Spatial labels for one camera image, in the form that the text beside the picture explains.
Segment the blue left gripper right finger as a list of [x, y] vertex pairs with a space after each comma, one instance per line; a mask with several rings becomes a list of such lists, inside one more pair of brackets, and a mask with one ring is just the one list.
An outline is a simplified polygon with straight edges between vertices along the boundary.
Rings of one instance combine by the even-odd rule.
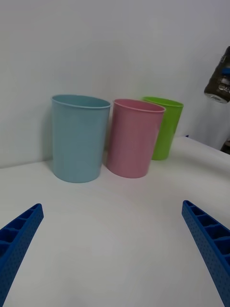
[[230, 306], [230, 230], [188, 200], [182, 216], [200, 251], [218, 294]]

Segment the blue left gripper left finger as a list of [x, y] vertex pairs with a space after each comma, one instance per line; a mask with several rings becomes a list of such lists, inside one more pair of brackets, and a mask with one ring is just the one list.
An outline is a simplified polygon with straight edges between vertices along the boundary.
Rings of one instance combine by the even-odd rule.
[[29, 245], [43, 220], [35, 204], [0, 230], [0, 306], [3, 306]]

